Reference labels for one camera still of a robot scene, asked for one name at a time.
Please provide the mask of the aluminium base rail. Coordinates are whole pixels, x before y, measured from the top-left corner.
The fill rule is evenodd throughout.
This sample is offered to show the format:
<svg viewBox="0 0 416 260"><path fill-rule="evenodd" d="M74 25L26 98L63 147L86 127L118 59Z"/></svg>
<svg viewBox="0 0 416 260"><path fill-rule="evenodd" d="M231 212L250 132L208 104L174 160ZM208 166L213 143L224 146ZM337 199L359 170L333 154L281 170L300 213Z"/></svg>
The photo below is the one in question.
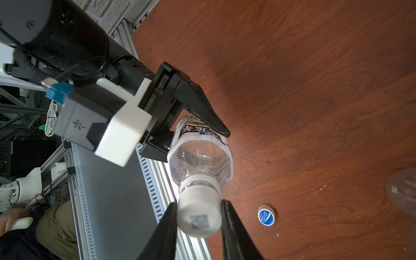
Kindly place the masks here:
<svg viewBox="0 0 416 260"><path fill-rule="evenodd" d="M150 193L156 192L138 145L124 167L73 143L78 189L71 197L80 259L133 260L144 250L163 215Z"/></svg>

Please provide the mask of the small white bottle cap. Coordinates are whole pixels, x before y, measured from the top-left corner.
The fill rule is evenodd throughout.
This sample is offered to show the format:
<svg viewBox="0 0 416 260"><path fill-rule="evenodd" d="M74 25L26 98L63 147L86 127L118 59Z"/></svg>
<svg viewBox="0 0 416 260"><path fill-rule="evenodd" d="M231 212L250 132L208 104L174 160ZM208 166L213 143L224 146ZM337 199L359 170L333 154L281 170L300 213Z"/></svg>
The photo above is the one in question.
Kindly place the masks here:
<svg viewBox="0 0 416 260"><path fill-rule="evenodd" d="M177 225L195 238L208 238L220 230L221 187L216 181L192 180L180 186Z"/></svg>

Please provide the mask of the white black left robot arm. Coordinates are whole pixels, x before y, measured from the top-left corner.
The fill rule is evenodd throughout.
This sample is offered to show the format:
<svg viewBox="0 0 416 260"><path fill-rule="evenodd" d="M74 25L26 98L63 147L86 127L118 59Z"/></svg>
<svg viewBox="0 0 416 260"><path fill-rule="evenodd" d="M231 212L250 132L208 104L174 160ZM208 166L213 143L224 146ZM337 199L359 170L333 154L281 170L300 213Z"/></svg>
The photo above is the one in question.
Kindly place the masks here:
<svg viewBox="0 0 416 260"><path fill-rule="evenodd" d="M230 136L199 85L168 63L152 72L72 1L2 1L1 42L62 106L54 133L114 164L138 145L166 161L183 109Z"/></svg>

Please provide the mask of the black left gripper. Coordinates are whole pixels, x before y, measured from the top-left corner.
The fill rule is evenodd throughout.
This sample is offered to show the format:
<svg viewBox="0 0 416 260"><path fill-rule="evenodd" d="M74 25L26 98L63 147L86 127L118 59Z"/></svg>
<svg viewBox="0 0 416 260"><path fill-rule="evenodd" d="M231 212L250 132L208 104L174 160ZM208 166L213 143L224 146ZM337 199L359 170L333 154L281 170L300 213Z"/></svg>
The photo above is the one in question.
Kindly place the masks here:
<svg viewBox="0 0 416 260"><path fill-rule="evenodd" d="M221 135L227 138L231 135L201 86L167 62L160 65L145 97L147 100L142 101L140 106L152 119L140 141L142 148L139 154L144 158L167 162L174 137L171 128L183 107Z"/></svg>

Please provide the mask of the clear bottle blue label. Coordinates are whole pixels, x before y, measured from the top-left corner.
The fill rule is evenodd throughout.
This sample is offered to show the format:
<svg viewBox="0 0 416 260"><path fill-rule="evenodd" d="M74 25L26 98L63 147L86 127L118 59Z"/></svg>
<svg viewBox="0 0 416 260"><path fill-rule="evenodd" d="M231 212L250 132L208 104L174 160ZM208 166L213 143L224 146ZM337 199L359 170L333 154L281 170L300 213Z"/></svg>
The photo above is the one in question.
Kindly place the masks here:
<svg viewBox="0 0 416 260"><path fill-rule="evenodd" d="M387 184L387 193L392 203L402 212L416 218L416 169L396 172Z"/></svg>

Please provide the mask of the person in khaki trousers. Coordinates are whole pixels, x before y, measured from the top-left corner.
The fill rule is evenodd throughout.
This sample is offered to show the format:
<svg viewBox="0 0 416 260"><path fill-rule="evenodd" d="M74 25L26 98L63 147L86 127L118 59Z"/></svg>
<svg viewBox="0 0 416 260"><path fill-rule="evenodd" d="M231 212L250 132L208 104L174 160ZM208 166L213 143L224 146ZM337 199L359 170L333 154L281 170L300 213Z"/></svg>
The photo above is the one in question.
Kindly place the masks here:
<svg viewBox="0 0 416 260"><path fill-rule="evenodd" d="M32 217L30 227L11 228L19 219ZM72 203L59 202L43 212L12 208L1 213L2 260L78 260Z"/></svg>

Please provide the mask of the clear labelled bottle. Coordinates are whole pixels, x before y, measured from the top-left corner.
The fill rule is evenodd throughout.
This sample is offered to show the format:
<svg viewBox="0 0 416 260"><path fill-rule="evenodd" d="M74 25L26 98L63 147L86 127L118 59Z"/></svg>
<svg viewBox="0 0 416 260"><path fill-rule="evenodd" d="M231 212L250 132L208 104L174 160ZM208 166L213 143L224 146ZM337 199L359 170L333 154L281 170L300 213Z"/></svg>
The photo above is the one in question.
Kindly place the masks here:
<svg viewBox="0 0 416 260"><path fill-rule="evenodd" d="M232 152L226 137L194 115L182 117L177 124L167 163L178 194L186 189L191 176L213 178L219 193L234 177Z"/></svg>

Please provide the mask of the blue white bottle cap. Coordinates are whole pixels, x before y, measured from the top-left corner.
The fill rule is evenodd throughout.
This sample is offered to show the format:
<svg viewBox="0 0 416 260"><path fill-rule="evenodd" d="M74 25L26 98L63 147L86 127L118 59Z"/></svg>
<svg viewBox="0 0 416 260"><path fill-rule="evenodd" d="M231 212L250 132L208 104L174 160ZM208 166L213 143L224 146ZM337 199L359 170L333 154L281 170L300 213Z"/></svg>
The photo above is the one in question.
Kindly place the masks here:
<svg viewBox="0 0 416 260"><path fill-rule="evenodd" d="M257 216L260 223L264 226L272 226L276 220L275 211L267 205L259 207Z"/></svg>

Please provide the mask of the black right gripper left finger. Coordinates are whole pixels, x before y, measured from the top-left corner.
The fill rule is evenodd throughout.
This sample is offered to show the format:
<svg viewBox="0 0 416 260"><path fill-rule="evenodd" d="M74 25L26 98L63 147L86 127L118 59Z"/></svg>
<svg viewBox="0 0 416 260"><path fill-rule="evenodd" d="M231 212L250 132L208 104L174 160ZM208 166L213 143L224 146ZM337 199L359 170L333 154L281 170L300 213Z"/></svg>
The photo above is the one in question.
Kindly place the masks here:
<svg viewBox="0 0 416 260"><path fill-rule="evenodd" d="M177 233L177 202L172 202L138 260L175 260Z"/></svg>

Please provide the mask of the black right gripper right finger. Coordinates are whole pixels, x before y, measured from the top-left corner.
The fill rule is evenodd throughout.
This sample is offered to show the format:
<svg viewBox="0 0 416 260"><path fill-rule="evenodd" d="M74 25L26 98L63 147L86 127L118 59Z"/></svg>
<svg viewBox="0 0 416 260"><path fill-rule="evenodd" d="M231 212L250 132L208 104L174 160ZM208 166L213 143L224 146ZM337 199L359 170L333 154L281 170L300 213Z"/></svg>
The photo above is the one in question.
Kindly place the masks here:
<svg viewBox="0 0 416 260"><path fill-rule="evenodd" d="M264 260L230 201L222 199L221 214L223 259Z"/></svg>

